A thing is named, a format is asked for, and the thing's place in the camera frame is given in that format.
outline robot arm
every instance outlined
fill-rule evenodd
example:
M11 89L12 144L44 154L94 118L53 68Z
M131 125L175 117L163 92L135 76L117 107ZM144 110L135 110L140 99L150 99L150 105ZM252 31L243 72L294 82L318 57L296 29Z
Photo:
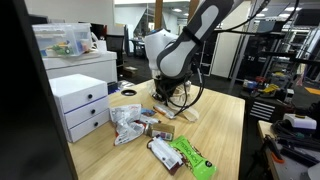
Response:
M177 36L164 29L145 37L145 49L158 100L168 101L175 88L192 73L192 57L214 29L243 0L202 0L183 32Z

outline clear plastic container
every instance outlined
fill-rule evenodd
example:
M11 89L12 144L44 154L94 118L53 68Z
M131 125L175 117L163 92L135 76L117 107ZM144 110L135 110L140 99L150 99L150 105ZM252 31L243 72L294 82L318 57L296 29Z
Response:
M79 56L90 50L90 23L56 23L33 25L43 57Z

